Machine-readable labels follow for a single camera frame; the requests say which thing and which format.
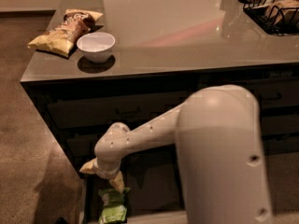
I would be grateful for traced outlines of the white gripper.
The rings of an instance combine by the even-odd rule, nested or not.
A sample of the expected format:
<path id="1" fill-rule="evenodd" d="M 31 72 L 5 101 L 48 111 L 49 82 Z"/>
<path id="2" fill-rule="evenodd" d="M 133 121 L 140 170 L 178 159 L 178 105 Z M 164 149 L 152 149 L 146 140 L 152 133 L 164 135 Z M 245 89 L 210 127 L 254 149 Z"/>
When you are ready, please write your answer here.
<path id="1" fill-rule="evenodd" d="M 124 192 L 124 181 L 122 172 L 120 172 L 121 163 L 104 162 L 99 160 L 90 160 L 82 165 L 79 171 L 82 174 L 97 174 L 101 178 L 110 179 L 110 185 L 119 193 Z"/>

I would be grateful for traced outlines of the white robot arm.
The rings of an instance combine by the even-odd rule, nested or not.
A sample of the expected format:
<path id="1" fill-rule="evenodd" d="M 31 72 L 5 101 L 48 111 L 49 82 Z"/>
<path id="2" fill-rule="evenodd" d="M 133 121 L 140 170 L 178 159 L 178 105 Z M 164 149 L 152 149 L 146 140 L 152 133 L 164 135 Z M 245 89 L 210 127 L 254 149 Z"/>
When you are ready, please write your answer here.
<path id="1" fill-rule="evenodd" d="M 133 130 L 112 124 L 80 171 L 123 191 L 124 157 L 173 144 L 188 224 L 272 224 L 259 114 L 240 86 L 205 88 Z"/>

